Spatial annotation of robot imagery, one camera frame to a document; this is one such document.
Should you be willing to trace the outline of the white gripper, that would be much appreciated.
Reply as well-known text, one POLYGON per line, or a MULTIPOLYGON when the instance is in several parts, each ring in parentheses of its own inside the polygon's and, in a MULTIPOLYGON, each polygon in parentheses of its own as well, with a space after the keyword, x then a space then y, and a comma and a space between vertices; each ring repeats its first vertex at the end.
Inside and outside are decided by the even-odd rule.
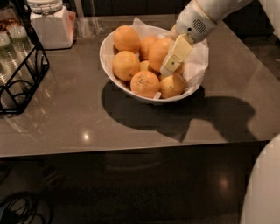
POLYGON ((176 25, 166 34, 167 38, 174 41, 170 44, 160 73, 172 75, 191 54, 193 42, 199 43, 206 39, 216 26, 217 23, 205 13, 199 2, 191 0, 178 15, 176 25))

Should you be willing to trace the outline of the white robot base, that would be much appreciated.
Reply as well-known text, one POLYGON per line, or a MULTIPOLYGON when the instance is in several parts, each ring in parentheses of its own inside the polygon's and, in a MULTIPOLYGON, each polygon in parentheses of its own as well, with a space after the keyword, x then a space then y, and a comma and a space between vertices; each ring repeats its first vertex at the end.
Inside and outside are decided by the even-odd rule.
POLYGON ((255 161, 240 224, 280 224, 280 135, 266 144, 255 161))

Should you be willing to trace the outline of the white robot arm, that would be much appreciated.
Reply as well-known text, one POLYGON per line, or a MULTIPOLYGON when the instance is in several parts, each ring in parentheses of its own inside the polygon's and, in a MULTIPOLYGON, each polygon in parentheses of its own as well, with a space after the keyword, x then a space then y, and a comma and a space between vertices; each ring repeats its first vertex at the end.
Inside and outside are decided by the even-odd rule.
POLYGON ((173 74, 190 55, 194 44, 206 39, 223 18, 251 1, 191 0, 166 35, 171 44, 160 73, 166 76, 173 74))

